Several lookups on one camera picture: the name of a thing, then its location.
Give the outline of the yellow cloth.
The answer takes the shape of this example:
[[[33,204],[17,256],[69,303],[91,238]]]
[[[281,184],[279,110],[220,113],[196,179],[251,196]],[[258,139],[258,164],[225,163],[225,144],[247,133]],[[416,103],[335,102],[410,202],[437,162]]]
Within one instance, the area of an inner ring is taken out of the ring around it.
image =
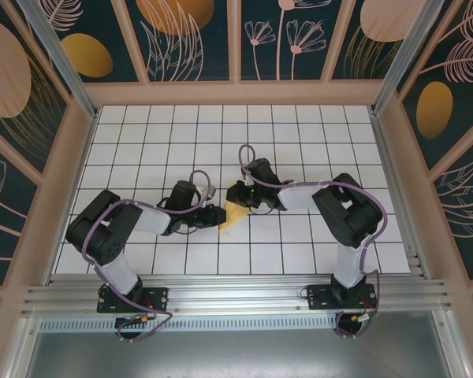
[[[219,231],[223,232],[227,228],[234,225],[250,214],[248,206],[239,206],[225,200],[226,222],[219,227]]]

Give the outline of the grey metal sheet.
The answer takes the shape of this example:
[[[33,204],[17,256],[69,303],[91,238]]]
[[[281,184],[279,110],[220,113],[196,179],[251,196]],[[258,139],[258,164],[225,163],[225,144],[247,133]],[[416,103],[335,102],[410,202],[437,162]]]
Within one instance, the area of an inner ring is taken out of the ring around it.
[[[27,378],[464,378],[434,335],[347,340],[328,330],[43,334]]]

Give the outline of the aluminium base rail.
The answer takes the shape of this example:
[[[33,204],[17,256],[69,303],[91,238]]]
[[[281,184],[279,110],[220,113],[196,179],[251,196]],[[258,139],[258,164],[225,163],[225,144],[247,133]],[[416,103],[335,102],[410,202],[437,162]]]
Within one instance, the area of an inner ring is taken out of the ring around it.
[[[146,287],[169,290],[167,309],[177,315],[307,313],[305,288],[329,284],[327,275],[144,275]],[[441,280],[383,275],[383,312],[448,309],[453,301]],[[82,317],[96,314],[96,275],[54,274],[46,286],[27,289],[20,312],[25,317]]]

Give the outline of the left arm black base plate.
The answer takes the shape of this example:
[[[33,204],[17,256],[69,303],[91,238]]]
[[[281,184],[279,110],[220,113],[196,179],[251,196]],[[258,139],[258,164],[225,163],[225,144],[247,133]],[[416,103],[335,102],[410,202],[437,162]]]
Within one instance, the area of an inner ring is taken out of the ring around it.
[[[141,309],[129,305],[120,299],[110,288],[103,285],[98,291],[97,313],[138,313]],[[126,298],[149,309],[165,311],[168,301],[168,289],[165,287],[135,288]]]

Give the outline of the aluminium side rail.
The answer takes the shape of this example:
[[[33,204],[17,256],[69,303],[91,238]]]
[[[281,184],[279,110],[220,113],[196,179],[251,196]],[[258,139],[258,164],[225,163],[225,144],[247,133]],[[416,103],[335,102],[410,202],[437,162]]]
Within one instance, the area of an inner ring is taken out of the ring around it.
[[[404,192],[404,186],[393,157],[393,152],[390,149],[385,130],[382,128],[382,122],[372,113],[370,114],[370,120],[389,186],[389,193],[395,211],[394,216],[397,221],[397,229],[400,232],[411,275],[420,276],[428,280],[431,278],[430,269],[427,266],[417,227],[412,219],[412,212]]]

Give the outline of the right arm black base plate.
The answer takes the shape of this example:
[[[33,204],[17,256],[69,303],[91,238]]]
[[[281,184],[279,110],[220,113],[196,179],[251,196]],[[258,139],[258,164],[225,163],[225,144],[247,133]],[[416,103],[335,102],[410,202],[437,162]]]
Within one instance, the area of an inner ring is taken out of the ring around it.
[[[310,310],[364,310],[365,305],[376,307],[377,296],[373,284],[364,283],[349,289],[348,297],[339,299],[330,284],[312,284],[305,287],[304,296]]]

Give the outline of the aluminium corner post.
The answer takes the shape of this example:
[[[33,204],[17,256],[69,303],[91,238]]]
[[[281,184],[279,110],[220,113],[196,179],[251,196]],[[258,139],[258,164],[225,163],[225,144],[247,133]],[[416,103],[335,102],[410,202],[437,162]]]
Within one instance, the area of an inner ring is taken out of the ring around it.
[[[371,104],[371,115],[378,117],[391,99],[398,83],[422,46],[438,18],[445,0],[425,0],[387,71]]]
[[[81,109],[84,111],[84,114],[90,121],[93,121],[96,118],[97,108],[86,91],[84,83],[75,70],[69,56],[65,52],[60,39],[50,26],[47,18],[45,18],[40,5],[36,0],[17,0],[17,4],[23,11],[25,17],[30,21],[33,30],[44,48],[51,55],[54,65],[61,73],[61,77],[68,84],[68,87],[78,101]]]

